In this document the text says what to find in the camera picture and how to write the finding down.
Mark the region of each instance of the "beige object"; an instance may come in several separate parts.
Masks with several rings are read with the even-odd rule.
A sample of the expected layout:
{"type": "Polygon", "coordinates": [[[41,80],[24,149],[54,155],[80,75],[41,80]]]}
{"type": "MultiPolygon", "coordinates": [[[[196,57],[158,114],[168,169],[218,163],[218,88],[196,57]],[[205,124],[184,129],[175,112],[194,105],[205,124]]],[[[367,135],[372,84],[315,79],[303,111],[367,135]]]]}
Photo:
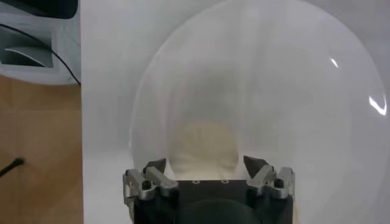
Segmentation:
{"type": "Polygon", "coordinates": [[[179,128],[169,163],[178,180],[232,179],[238,163],[234,137],[218,124],[190,123],[179,128]]]}
{"type": "Polygon", "coordinates": [[[45,86],[0,75],[0,224],[81,224],[80,87],[45,86]]]}

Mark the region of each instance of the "cable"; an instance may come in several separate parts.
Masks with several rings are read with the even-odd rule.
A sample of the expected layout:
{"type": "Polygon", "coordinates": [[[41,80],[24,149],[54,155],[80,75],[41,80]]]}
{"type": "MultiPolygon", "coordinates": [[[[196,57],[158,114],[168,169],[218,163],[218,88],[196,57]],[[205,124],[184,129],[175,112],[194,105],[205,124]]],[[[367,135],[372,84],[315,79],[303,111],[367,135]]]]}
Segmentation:
{"type": "Polygon", "coordinates": [[[15,32],[18,32],[20,34],[23,34],[24,36],[26,37],[29,37],[33,40],[35,40],[37,43],[39,43],[40,45],[42,45],[45,49],[49,50],[52,54],[54,54],[54,56],[56,58],[58,58],[60,60],[60,62],[65,65],[66,69],[69,71],[69,73],[71,74],[71,76],[74,78],[74,80],[77,82],[77,84],[79,84],[81,86],[81,82],[76,78],[76,76],[74,76],[72,70],[69,68],[69,66],[65,63],[65,61],[57,54],[55,53],[55,51],[53,51],[53,49],[51,49],[51,47],[49,45],[47,45],[46,43],[44,43],[43,41],[39,40],[38,38],[28,34],[28,33],[25,33],[23,32],[22,30],[18,30],[17,28],[14,28],[14,27],[11,27],[11,26],[8,26],[8,25],[5,25],[5,24],[2,24],[0,23],[0,27],[4,27],[6,29],[10,29],[10,30],[13,30],[15,32]]]}
{"type": "Polygon", "coordinates": [[[22,158],[16,158],[11,164],[6,166],[4,169],[0,170],[0,177],[2,177],[3,175],[8,173],[9,171],[14,169],[15,167],[23,165],[23,164],[24,164],[24,160],[22,158]]]}

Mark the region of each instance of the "wooden floor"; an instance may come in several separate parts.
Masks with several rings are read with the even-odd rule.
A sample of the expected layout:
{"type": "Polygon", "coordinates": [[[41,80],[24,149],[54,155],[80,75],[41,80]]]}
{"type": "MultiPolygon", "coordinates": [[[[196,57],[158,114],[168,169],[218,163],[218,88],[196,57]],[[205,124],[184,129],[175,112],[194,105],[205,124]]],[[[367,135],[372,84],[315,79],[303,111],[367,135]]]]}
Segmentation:
{"type": "Polygon", "coordinates": [[[43,86],[0,75],[0,224],[80,224],[79,86],[43,86]]]}

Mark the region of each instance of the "bolt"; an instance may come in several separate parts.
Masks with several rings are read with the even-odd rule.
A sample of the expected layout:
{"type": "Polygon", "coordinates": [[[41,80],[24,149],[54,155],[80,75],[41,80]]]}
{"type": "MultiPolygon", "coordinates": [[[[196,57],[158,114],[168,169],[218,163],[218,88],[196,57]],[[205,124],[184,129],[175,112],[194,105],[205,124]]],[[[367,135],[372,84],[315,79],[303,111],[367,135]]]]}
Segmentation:
{"type": "Polygon", "coordinates": [[[150,180],[144,180],[142,182],[142,190],[150,190],[152,188],[152,182],[150,180]]]}
{"type": "Polygon", "coordinates": [[[276,187],[276,188],[284,188],[285,187],[285,183],[284,183],[284,181],[282,180],[282,179],[276,179],[275,181],[274,181],[274,187],[276,187]]]}

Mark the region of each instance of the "transparent dome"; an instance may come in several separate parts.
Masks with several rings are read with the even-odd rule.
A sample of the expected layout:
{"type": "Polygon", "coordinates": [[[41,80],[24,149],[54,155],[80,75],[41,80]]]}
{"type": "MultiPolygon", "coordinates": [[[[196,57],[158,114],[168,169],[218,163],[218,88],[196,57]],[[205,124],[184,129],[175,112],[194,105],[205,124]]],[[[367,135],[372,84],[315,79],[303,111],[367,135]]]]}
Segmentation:
{"type": "Polygon", "coordinates": [[[243,156],[296,173],[299,223],[370,223],[389,156],[380,76],[359,39],[302,1],[228,1],[164,43],[133,108],[134,164],[176,179],[248,178],[243,156]]]}

